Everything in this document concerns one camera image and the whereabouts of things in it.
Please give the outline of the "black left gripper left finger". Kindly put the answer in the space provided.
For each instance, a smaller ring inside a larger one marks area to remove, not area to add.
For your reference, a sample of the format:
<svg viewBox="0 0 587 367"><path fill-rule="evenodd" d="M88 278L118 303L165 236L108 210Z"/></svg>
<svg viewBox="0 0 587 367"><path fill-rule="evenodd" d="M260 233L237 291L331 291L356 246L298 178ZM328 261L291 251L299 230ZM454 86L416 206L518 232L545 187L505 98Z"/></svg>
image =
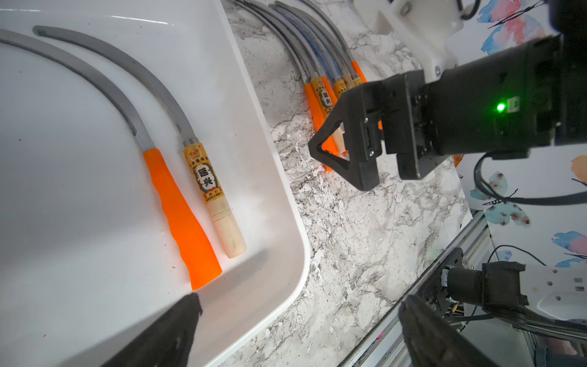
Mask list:
<svg viewBox="0 0 587 367"><path fill-rule="evenodd" d="M177 301L104 366L186 366L203 314L199 295Z"/></svg>

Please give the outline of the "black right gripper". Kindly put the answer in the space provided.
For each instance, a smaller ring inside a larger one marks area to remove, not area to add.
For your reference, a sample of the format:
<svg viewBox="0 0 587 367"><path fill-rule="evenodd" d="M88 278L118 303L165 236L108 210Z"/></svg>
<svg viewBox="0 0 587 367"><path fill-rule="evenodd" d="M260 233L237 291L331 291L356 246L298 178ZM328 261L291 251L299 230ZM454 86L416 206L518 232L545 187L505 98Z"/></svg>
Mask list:
<svg viewBox="0 0 587 367"><path fill-rule="evenodd" d="M447 157L586 141L586 41L550 36L447 70L382 82L385 145L400 177L420 180Z"/></svg>

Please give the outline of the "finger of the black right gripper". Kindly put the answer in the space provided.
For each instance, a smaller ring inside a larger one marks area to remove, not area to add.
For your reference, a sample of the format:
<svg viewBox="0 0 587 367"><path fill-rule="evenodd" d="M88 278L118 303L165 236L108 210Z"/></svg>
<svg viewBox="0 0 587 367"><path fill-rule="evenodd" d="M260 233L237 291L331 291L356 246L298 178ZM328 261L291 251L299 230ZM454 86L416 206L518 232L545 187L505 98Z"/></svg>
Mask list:
<svg viewBox="0 0 587 367"><path fill-rule="evenodd" d="M310 156L332 168L360 191L370 191L379 185L377 157L382 154L382 137L378 123L381 106L378 93L382 84L364 83L343 93L327 116L324 124L310 139ZM323 144L339 127L348 151L341 158L323 149Z"/></svg>

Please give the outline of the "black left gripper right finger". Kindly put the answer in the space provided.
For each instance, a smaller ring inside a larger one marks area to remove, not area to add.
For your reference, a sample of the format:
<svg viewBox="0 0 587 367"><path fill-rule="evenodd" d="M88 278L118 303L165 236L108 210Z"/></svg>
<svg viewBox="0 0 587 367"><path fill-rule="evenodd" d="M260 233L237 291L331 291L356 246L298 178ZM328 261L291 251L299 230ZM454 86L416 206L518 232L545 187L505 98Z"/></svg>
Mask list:
<svg viewBox="0 0 587 367"><path fill-rule="evenodd" d="M399 320L413 366L494 366L419 297L401 303Z"/></svg>

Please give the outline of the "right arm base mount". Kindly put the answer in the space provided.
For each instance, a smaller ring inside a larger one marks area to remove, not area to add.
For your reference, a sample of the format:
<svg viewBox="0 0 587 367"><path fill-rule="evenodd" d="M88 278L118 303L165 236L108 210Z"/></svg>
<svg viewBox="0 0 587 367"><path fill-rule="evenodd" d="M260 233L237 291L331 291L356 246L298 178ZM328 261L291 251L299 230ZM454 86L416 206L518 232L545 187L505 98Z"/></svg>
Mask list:
<svg viewBox="0 0 587 367"><path fill-rule="evenodd" d="M434 267L417 292L417 296L440 316L451 314L456 304L448 292L449 272L454 268L463 268L463 250L460 248L453 249Z"/></svg>

